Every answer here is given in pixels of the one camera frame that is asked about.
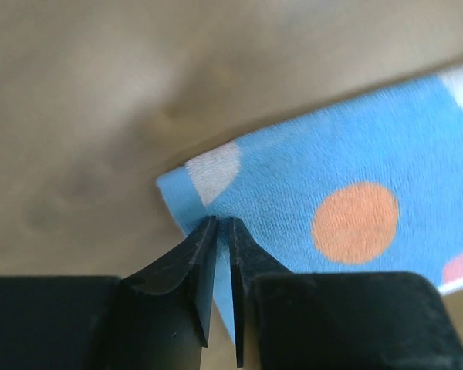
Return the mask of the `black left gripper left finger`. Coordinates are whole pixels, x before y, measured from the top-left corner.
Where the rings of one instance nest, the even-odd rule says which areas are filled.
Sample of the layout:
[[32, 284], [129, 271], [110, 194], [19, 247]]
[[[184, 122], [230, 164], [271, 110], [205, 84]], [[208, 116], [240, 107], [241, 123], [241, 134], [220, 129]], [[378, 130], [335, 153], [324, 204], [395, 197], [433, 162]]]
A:
[[206, 217], [117, 297], [119, 369], [198, 369], [208, 346], [218, 220]]

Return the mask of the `blue polka dot towel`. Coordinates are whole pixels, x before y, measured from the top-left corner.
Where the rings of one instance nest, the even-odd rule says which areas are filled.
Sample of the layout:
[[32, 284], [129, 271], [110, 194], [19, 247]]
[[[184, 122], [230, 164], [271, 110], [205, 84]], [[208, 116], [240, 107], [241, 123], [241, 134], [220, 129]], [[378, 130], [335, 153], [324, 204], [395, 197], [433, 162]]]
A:
[[185, 234], [237, 217], [291, 271], [412, 271], [461, 290], [463, 66], [246, 134], [157, 186]]

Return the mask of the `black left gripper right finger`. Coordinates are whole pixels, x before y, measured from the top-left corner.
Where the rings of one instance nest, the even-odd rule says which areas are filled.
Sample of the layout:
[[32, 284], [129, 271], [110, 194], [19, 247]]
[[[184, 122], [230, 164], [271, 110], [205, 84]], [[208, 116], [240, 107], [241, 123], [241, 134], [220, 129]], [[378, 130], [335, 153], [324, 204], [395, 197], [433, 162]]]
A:
[[253, 284], [263, 276], [288, 274], [290, 270], [255, 241], [239, 218], [228, 222], [228, 245], [237, 366], [261, 368]]

